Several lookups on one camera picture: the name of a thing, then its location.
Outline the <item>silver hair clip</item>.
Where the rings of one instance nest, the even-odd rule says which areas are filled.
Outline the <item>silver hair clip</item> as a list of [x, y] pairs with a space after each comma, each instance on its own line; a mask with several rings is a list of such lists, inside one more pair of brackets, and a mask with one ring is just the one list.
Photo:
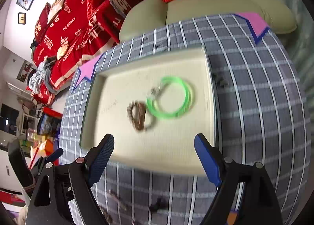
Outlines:
[[117, 203], [119, 211], [131, 214], [131, 207], [114, 190], [110, 189], [109, 195]]

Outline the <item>grey checked tablecloth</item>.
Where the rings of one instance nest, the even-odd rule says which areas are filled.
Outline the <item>grey checked tablecloth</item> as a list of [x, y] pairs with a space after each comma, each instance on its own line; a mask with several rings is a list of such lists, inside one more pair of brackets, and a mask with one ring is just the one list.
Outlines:
[[[198, 45], [205, 48], [213, 72], [227, 82], [218, 88], [219, 147], [237, 162], [265, 165], [283, 223], [289, 224], [309, 174], [310, 115], [295, 67], [272, 31], [255, 42], [242, 17], [203, 16], [103, 52], [96, 71]], [[131, 214], [118, 210], [110, 189], [131, 207]], [[110, 162], [92, 192], [114, 224], [199, 224], [215, 188], [203, 176], [162, 175]]]

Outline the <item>shallow cream tray box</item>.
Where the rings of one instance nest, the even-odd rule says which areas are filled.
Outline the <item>shallow cream tray box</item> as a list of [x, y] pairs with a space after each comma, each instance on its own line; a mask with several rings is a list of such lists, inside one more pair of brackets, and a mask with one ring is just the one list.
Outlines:
[[203, 175], [194, 138], [215, 144], [216, 108], [202, 46], [163, 52], [98, 72], [88, 93], [80, 146], [114, 137], [112, 161], [143, 170]]

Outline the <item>grey knitted scarf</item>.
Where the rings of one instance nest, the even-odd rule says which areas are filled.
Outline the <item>grey knitted scarf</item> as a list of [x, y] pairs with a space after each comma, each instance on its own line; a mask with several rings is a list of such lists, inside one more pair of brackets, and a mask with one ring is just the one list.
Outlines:
[[34, 94], [40, 93], [40, 87], [43, 84], [50, 93], [56, 94], [57, 91], [53, 88], [52, 84], [49, 82], [51, 76], [51, 67], [54, 61], [48, 62], [44, 61], [38, 65], [36, 72], [29, 77], [28, 87]]

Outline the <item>red covered sofa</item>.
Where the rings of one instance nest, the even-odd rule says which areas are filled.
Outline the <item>red covered sofa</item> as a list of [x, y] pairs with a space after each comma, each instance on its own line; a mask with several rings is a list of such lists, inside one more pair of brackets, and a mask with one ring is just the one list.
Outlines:
[[35, 25], [32, 62], [46, 65], [45, 75], [28, 86], [38, 103], [50, 105], [84, 63], [119, 43], [124, 14], [143, 0], [55, 0]]

